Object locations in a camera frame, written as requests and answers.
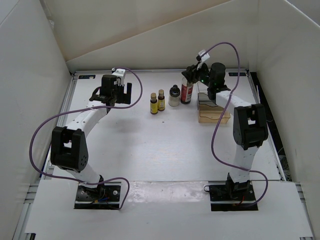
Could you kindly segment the tall red label sauce bottle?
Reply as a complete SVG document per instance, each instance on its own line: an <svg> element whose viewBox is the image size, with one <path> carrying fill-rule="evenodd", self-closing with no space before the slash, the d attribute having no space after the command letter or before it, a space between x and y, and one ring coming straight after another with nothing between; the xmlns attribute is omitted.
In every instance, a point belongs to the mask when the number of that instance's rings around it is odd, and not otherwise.
<svg viewBox="0 0 320 240"><path fill-rule="evenodd" d="M188 82L185 77L182 78L181 81L181 94L180 94L180 102L182 104L189 104L192 100L194 84Z"/></svg>

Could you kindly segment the white powder jar black lid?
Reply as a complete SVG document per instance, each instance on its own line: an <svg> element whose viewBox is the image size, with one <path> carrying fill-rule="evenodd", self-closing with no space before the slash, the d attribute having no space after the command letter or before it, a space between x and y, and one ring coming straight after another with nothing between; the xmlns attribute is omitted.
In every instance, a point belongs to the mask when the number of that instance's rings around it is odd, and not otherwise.
<svg viewBox="0 0 320 240"><path fill-rule="evenodd" d="M171 107L177 107L180 104L180 95L181 91L179 87L174 84L169 90L168 104Z"/></svg>

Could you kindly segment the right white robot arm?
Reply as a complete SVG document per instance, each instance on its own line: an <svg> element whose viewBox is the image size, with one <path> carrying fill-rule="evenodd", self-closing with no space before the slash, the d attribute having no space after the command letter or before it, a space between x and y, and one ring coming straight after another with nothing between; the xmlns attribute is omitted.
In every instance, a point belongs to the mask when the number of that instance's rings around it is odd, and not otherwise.
<svg viewBox="0 0 320 240"><path fill-rule="evenodd" d="M191 65L182 72L188 83L200 82L207 86L207 96L215 105L222 107L233 116L233 138L236 152L232 171L228 174L228 185L224 193L230 200L238 199L243 188L250 182L250 170L258 149L268 138L265 107L252 104L235 95L225 84L226 67L215 62L211 68L204 63Z"/></svg>

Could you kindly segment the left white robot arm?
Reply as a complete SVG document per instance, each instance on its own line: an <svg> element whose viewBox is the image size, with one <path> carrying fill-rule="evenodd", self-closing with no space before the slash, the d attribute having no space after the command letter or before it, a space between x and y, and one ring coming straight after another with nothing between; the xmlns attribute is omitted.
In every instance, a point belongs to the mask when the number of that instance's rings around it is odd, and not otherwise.
<svg viewBox="0 0 320 240"><path fill-rule="evenodd" d="M89 152L86 137L94 126L110 111L106 106L131 103L132 84L124 84L126 71L116 69L112 74L101 78L101 86L96 88L82 111L64 127L52 131L50 161L53 165L70 173L87 187L87 194L93 200L100 200L105 188L99 182L103 179L88 164Z"/></svg>

